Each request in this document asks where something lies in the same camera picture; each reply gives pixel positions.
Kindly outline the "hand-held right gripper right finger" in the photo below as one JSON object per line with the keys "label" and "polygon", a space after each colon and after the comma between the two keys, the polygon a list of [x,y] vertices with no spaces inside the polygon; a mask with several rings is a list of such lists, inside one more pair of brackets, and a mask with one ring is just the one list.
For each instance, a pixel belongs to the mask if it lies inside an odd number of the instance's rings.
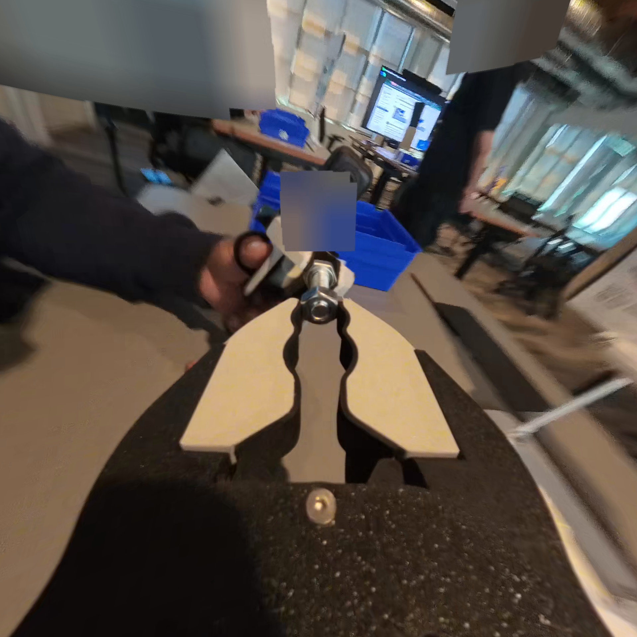
{"label": "hand-held right gripper right finger", "polygon": [[458,458],[458,443],[412,344],[351,299],[341,303],[338,334],[344,417],[401,458]]}

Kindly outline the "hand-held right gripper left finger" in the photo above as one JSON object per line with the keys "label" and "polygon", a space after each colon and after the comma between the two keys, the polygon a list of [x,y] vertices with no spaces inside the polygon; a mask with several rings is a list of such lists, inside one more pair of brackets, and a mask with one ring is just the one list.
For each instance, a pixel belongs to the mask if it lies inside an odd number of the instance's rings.
{"label": "hand-held right gripper left finger", "polygon": [[227,340],[181,437],[182,450],[225,453],[243,463],[278,461],[296,446],[301,328],[299,301],[290,298]]}

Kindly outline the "steel bolt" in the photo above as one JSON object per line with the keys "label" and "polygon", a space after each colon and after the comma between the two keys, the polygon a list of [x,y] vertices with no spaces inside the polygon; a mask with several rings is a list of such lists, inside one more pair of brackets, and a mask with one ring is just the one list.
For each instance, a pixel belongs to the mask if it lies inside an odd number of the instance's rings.
{"label": "steel bolt", "polygon": [[322,256],[323,259],[314,259],[305,273],[306,290],[301,295],[307,290],[319,286],[333,289],[338,273],[338,259],[336,254],[331,252],[326,252]]}

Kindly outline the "blue plastic bin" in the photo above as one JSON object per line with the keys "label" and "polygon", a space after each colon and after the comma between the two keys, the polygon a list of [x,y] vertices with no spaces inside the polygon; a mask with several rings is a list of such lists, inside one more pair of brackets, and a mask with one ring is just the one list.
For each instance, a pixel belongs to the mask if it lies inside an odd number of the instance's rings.
{"label": "blue plastic bin", "polygon": [[336,251],[354,272],[355,283],[388,291],[420,252],[420,245],[388,210],[355,203],[354,250]]}

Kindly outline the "person's left forearm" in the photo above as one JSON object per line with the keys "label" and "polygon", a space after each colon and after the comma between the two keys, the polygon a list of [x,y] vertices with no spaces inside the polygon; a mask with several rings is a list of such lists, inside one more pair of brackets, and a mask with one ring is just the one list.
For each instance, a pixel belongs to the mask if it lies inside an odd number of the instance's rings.
{"label": "person's left forearm", "polygon": [[1,257],[128,301],[171,296],[215,307],[220,237],[178,213],[109,193],[1,120]]}

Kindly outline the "person's left hand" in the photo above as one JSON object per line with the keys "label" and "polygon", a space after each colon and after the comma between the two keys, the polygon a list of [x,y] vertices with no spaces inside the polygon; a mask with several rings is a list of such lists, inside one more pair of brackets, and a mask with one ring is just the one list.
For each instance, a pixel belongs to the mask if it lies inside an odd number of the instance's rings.
{"label": "person's left hand", "polygon": [[262,236],[248,233],[222,238],[210,252],[199,279],[203,299],[220,315],[225,329],[234,334],[282,302],[269,291],[243,293],[251,274],[269,257],[272,246]]}

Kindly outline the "black office chair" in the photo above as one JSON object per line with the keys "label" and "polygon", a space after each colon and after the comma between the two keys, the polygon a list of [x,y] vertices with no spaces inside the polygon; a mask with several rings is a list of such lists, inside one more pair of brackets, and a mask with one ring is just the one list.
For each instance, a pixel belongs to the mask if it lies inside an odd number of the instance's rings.
{"label": "black office chair", "polygon": [[346,173],[350,182],[355,183],[357,200],[361,200],[373,183],[373,172],[365,160],[351,147],[340,145],[333,150],[323,163],[323,171]]}

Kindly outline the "small blue storage bin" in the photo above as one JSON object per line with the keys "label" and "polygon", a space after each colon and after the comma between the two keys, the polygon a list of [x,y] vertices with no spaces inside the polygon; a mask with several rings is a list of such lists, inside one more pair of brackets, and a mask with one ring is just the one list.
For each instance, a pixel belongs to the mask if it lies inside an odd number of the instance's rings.
{"label": "small blue storage bin", "polygon": [[259,131],[265,136],[298,148],[305,147],[310,134],[302,117],[279,108],[267,109],[260,113]]}

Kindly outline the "long wooden office table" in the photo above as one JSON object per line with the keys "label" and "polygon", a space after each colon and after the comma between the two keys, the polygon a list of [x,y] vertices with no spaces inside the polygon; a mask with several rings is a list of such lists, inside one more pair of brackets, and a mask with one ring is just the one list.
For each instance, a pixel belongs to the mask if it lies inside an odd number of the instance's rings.
{"label": "long wooden office table", "polygon": [[460,210],[462,214],[479,221],[482,226],[473,241],[473,247],[454,274],[458,280],[462,280],[479,259],[493,251],[496,243],[541,237],[537,229],[507,215],[500,207],[484,197],[468,199],[462,204]]}

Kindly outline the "large display screen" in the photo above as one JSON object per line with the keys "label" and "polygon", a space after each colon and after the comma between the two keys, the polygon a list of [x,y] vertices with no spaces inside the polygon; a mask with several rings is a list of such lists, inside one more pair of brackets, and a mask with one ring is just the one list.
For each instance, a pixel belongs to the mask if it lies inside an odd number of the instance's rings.
{"label": "large display screen", "polygon": [[446,104],[435,85],[381,66],[361,127],[398,145],[413,128],[408,148],[423,153]]}

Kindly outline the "wooden document stand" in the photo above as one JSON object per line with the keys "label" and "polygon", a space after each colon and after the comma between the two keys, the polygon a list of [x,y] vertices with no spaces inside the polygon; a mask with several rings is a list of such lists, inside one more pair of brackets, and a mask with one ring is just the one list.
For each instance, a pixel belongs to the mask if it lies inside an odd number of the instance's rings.
{"label": "wooden document stand", "polygon": [[[567,302],[636,251],[615,245],[569,284]],[[566,362],[595,362],[595,374],[610,372],[609,380],[580,397],[555,380],[537,358],[519,343],[506,325],[481,308],[485,331],[521,372],[525,383],[542,396],[546,410],[522,410],[513,429],[513,442],[523,449],[536,443],[577,494],[590,531],[571,521],[578,543],[622,613],[636,622],[636,456],[620,436],[602,426],[590,407],[618,392],[636,394],[636,343],[598,329],[584,343],[584,359],[574,354]]]}

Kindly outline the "printed instruction sheet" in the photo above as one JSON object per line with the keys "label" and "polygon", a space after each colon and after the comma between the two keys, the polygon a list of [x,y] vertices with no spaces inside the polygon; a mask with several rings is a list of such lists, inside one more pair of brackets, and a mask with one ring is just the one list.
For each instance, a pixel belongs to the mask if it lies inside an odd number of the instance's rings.
{"label": "printed instruction sheet", "polygon": [[570,299],[567,306],[601,332],[636,342],[636,252]]}

